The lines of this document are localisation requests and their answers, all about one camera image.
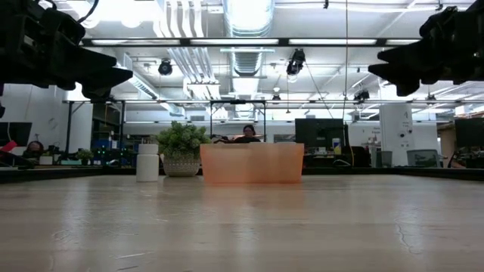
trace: white container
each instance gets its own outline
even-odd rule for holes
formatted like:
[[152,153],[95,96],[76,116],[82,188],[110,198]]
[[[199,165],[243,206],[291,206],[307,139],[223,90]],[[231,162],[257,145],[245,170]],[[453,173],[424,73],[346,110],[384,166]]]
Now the white container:
[[39,165],[53,165],[54,159],[52,156],[41,156],[39,159]]
[[160,173],[160,158],[157,144],[140,144],[136,159],[136,181],[158,181]]

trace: ceiling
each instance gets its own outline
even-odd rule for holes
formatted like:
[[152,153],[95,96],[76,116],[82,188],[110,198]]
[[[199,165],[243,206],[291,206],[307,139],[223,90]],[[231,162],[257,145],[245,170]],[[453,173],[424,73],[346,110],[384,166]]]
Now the ceiling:
[[[270,32],[276,38],[341,38],[346,37],[346,20],[348,37],[353,38],[409,38],[417,39],[418,30],[427,18],[437,11],[437,0],[350,0],[349,11],[345,11],[345,2],[332,0],[328,9],[323,9],[324,1],[311,0],[275,0],[275,12]],[[404,9],[413,2],[410,9],[427,9],[427,11],[412,12],[383,12],[391,9]],[[469,0],[441,0],[444,6],[457,5],[467,8],[473,1]],[[155,38],[152,15],[153,1],[133,1],[130,8],[114,9],[109,15],[102,14],[99,24],[88,29],[88,36],[92,38]],[[73,5],[63,6],[67,13],[78,17]],[[224,16],[219,13],[222,8],[221,0],[202,1],[202,27],[206,37],[226,37]],[[128,28],[123,26],[121,20],[126,16],[142,20],[140,26]],[[178,11],[178,25],[182,32],[182,10]],[[208,48],[208,55],[213,72],[219,81],[220,95],[234,94],[232,82],[231,61],[227,53],[221,48]],[[304,48],[307,65],[301,70],[294,83],[288,83],[285,75],[285,66],[295,48],[273,48],[274,52],[265,53],[262,62],[262,72],[258,75],[259,84],[253,98],[264,97],[270,99],[274,87],[280,88],[280,93],[289,99],[343,99],[343,92],[347,90],[349,99],[361,89],[369,90],[371,98],[391,99],[395,97],[395,90],[381,89],[382,81],[376,76],[368,74],[370,64],[379,63],[377,53],[385,48]],[[182,91],[184,76],[176,63],[172,61],[173,73],[171,76],[161,76],[158,66],[163,58],[171,58],[167,48],[114,48],[116,55],[129,55],[133,60],[133,70],[154,86],[160,94],[173,99],[187,99]],[[450,82],[439,82],[431,86],[422,86],[412,98],[425,98],[429,92],[451,86]],[[458,91],[444,93],[440,98],[455,99],[470,94],[484,92],[482,84],[469,85]],[[119,98],[132,99],[137,93],[136,88],[130,84],[123,84],[115,88],[114,95]]]

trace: computer monitor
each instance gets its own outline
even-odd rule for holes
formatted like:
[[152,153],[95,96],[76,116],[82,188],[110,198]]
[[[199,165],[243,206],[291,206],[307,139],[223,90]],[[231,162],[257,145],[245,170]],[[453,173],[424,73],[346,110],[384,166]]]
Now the computer monitor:
[[456,119],[458,147],[484,147],[484,118]]
[[17,143],[18,147],[26,147],[29,144],[31,122],[0,122],[0,147],[10,141]]
[[305,147],[333,147],[333,139],[344,146],[342,119],[296,119],[296,142]]

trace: person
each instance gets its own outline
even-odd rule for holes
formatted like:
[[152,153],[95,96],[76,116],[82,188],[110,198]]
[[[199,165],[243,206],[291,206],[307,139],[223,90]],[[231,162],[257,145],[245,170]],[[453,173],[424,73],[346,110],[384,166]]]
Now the person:
[[259,142],[260,140],[257,139],[256,136],[256,129],[254,128],[253,125],[246,125],[244,126],[244,136],[238,137],[237,139],[234,140],[234,144],[248,144],[248,143],[253,143],[253,142]]
[[33,162],[39,162],[40,156],[44,153],[44,145],[39,141],[31,141],[22,157]]

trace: table surface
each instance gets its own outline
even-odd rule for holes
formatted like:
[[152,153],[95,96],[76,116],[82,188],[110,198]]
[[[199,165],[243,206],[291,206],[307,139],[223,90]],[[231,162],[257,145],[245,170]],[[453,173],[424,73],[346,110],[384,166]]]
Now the table surface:
[[0,271],[481,271],[484,184],[386,175],[299,185],[0,185]]

